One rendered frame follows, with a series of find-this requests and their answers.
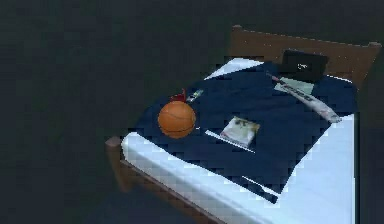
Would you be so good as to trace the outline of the brown wooden bed white mattress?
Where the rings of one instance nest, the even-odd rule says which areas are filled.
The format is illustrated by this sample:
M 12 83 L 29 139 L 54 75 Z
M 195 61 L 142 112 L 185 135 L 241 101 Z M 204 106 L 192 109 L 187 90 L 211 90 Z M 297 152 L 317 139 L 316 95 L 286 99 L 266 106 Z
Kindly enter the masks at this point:
M 288 48 L 325 54 L 328 75 L 361 86 L 381 46 L 249 31 L 235 25 L 231 60 L 217 72 L 223 75 L 266 60 L 279 62 Z M 296 166 L 275 204 L 167 154 L 135 132 L 108 139 L 105 148 L 122 191 L 141 185 L 197 224 L 355 224 L 357 130 L 353 115 L 332 125 Z

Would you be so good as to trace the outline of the orange basketball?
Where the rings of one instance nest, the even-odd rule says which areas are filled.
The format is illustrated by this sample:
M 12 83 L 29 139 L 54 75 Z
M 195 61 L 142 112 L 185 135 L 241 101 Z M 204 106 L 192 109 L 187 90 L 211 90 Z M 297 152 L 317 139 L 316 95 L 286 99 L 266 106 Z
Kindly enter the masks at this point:
M 160 110 L 157 120 L 163 134 L 179 139 L 193 131 L 196 115 L 188 104 L 182 101 L 172 101 Z

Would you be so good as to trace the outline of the black laptop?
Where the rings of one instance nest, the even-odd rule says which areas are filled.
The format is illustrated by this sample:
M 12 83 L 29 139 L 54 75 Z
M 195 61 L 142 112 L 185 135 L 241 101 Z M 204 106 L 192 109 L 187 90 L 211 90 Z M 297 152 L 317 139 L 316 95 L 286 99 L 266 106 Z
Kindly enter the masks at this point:
M 283 77 L 316 83 L 322 79 L 328 60 L 325 55 L 287 49 L 278 70 Z

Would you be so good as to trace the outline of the small red object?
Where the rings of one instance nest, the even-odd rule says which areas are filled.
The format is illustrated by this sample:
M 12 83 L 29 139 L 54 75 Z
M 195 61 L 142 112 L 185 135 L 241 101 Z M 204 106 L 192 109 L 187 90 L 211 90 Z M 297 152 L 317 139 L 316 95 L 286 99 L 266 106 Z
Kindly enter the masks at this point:
M 171 96 L 171 97 L 170 97 L 170 100 L 171 100 L 171 101 L 181 101 L 181 102 L 185 102 L 185 101 L 186 101 L 186 91 L 185 91 L 185 90 L 182 90 L 181 93 Z

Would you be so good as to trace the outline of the white baseball bat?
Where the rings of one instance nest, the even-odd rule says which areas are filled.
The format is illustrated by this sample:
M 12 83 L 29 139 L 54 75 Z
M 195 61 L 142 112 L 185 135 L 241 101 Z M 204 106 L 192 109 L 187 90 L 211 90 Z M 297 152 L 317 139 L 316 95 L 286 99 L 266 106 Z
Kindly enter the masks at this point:
M 268 76 L 275 82 L 279 83 L 281 88 L 284 89 L 287 93 L 291 94 L 296 99 L 304 103 L 307 107 L 311 108 L 323 119 L 327 120 L 330 123 L 338 123 L 341 121 L 341 118 L 333 111 L 333 109 L 321 100 L 317 99 L 316 97 L 310 94 L 306 94 L 305 92 L 297 88 L 292 87 L 288 83 L 282 81 L 281 79 L 277 78 L 276 76 L 270 73 L 268 73 Z

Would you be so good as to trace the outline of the dark blue blanket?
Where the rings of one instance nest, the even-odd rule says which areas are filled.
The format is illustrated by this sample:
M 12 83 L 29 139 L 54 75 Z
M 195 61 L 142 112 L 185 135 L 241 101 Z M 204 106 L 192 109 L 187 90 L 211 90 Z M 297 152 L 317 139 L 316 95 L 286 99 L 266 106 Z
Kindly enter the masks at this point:
M 201 166 L 274 203 L 296 164 L 331 124 L 288 93 L 277 91 L 272 80 L 277 65 L 261 65 L 200 81 L 187 89 L 203 93 L 191 107 L 196 129 L 181 139 L 164 135 L 157 117 L 169 102 L 163 97 L 142 114 L 136 131 L 169 154 Z M 260 125 L 244 150 L 206 132 L 219 134 L 233 117 Z

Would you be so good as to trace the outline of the small grey phone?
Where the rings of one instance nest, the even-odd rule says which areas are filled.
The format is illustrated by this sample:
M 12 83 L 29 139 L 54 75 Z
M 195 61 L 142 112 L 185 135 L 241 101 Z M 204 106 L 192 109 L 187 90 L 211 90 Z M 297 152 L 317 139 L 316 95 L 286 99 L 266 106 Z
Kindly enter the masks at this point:
M 189 95 L 186 99 L 186 102 L 193 102 L 195 101 L 198 97 L 202 95 L 204 90 L 198 89 L 196 90 L 193 94 Z

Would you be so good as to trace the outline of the white book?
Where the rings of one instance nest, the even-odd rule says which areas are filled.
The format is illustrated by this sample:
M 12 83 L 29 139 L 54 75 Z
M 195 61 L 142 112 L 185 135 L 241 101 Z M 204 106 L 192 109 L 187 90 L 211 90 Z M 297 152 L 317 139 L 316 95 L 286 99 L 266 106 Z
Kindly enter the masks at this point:
M 260 125 L 257 123 L 234 116 L 224 127 L 220 136 L 240 146 L 248 147 L 259 128 Z

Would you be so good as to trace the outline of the pale green flat book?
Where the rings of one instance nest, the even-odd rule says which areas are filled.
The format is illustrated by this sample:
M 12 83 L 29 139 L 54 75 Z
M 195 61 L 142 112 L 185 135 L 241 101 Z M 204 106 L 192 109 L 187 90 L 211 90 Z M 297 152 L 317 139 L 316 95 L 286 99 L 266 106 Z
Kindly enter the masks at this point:
M 314 85 L 312 83 L 307 83 L 289 78 L 281 78 L 279 81 L 277 81 L 274 89 L 277 91 L 288 93 L 288 90 L 283 87 L 283 84 L 287 84 L 293 87 L 304 95 L 311 95 L 314 88 Z

